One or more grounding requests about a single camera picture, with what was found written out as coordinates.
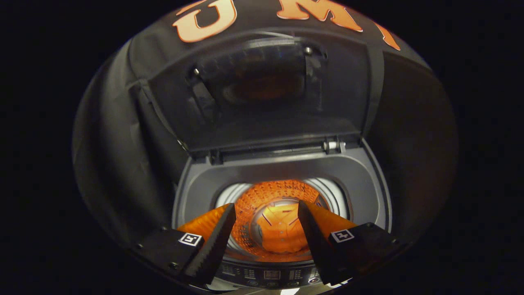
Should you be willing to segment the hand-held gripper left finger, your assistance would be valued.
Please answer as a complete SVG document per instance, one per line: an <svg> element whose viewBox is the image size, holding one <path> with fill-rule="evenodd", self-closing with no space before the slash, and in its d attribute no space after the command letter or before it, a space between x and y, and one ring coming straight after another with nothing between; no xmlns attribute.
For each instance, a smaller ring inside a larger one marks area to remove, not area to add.
<svg viewBox="0 0 524 295"><path fill-rule="evenodd" d="M131 247L140 262L177 283L211 284L236 222L234 203L212 209L176 229L160 229Z"/></svg>

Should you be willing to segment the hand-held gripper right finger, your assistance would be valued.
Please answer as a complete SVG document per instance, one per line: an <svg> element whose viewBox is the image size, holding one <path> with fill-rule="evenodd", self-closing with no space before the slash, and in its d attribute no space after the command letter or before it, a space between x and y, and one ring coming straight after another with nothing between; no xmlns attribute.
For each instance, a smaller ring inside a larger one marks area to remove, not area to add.
<svg viewBox="0 0 524 295"><path fill-rule="evenodd" d="M357 225L313 203L301 200L298 217L325 284L368 276L405 250L404 242L380 226Z"/></svg>

